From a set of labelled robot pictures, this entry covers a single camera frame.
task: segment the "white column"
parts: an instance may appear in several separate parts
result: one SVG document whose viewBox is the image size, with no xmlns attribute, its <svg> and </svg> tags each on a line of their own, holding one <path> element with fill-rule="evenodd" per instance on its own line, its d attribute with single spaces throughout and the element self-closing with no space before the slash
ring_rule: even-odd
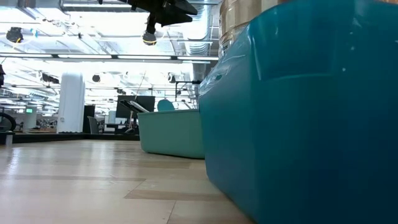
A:
<svg viewBox="0 0 398 224">
<path fill-rule="evenodd" d="M 24 116 L 24 132 L 28 132 L 30 129 L 36 127 L 36 119 L 37 119 L 37 107 L 26 106 L 26 111 Z"/>
<path fill-rule="evenodd" d="M 115 122 L 116 122 L 116 111 L 110 111 L 109 112 L 108 123 L 109 124 L 114 124 Z"/>
<path fill-rule="evenodd" d="M 85 81 L 81 72 L 65 72 L 61 79 L 57 132 L 82 132 Z"/>
<path fill-rule="evenodd" d="M 283 1 L 281 0 L 261 0 L 261 12 L 270 9 Z"/>
</svg>

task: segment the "ceiling duct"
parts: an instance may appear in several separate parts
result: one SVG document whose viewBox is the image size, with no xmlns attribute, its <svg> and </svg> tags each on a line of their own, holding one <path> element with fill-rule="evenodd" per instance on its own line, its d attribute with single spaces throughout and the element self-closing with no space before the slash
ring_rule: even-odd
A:
<svg viewBox="0 0 398 224">
<path fill-rule="evenodd" d="M 192 16 L 193 21 L 190 24 L 185 25 L 185 30 L 183 32 L 183 37 L 186 40 L 198 40 L 198 42 L 186 42 L 185 48 L 187 54 L 204 56 L 209 53 L 209 45 L 206 42 L 200 42 L 201 40 L 206 40 L 209 38 L 209 26 L 210 26 L 210 6 L 208 5 L 194 5 L 195 9 L 198 11 L 197 16 Z M 207 75 L 207 64 L 204 63 L 194 63 L 193 67 L 193 80 L 192 81 L 202 81 Z M 196 85 L 192 86 L 195 92 L 195 98 L 199 96 L 198 87 Z"/>
<path fill-rule="evenodd" d="M 3 6 L 3 7 L 17 7 L 18 6 L 18 0 L 0 1 L 0 6 Z"/>
<path fill-rule="evenodd" d="M 33 19 L 46 19 L 46 21 L 64 21 L 68 19 L 68 16 L 61 10 L 62 0 L 16 1 L 18 1 L 19 8 Z"/>
</svg>

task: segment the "teal plastic bin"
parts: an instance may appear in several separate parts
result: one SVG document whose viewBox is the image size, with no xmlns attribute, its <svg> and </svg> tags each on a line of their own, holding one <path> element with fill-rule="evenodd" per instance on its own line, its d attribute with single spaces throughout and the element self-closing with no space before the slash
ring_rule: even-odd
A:
<svg viewBox="0 0 398 224">
<path fill-rule="evenodd" d="M 143 151 L 205 158 L 198 110 L 139 113 L 138 119 Z"/>
<path fill-rule="evenodd" d="M 259 224 L 398 223 L 398 5 L 292 0 L 200 85 L 206 171 Z"/>
</svg>

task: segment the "black monitor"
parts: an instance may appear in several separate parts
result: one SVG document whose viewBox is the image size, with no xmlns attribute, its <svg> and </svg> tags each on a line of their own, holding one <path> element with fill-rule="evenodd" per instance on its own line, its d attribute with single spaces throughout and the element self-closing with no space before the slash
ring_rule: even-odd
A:
<svg viewBox="0 0 398 224">
<path fill-rule="evenodd" d="M 134 101 L 140 104 L 143 108 L 148 110 L 149 112 L 153 112 L 155 110 L 155 97 L 154 96 L 138 96 L 136 99 L 136 96 L 126 96 L 126 95 L 120 95 L 118 96 L 118 105 L 116 107 L 116 117 L 117 118 L 130 118 L 130 112 L 131 110 L 119 102 L 121 100 L 127 100 L 127 101 Z"/>
</svg>

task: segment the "wooden floor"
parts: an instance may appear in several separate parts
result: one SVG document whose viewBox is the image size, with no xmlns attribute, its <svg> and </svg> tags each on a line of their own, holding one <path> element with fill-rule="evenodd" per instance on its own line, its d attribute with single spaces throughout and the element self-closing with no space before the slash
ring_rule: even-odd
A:
<svg viewBox="0 0 398 224">
<path fill-rule="evenodd" d="M 4 224 L 246 224 L 204 161 L 147 154 L 133 141 L 0 147 Z"/>
</svg>

